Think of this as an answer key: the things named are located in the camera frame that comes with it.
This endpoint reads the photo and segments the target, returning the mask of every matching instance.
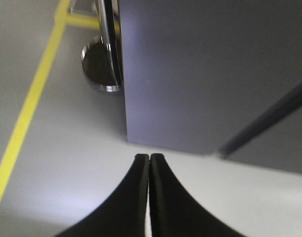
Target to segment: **concrete floor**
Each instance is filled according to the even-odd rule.
[[[58,1],[0,1],[0,160],[52,29]],[[302,237],[302,175],[129,144],[122,93],[80,67],[98,32],[67,27],[0,204],[0,237],[48,237],[85,217],[136,153],[164,153],[205,208],[250,237]]]

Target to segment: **yellow tape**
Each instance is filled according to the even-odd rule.
[[[30,86],[26,100],[22,106],[16,125],[3,154],[0,164],[0,202],[43,92],[58,46],[61,42],[66,26],[65,18],[69,5],[70,0],[61,0],[56,9],[55,24],[48,40],[47,47],[43,53],[32,85]]]
[[[98,18],[93,16],[68,13],[66,16],[66,23],[71,26],[89,28],[92,30],[99,30]],[[115,31],[117,34],[120,32],[120,25],[118,22],[115,24]]]

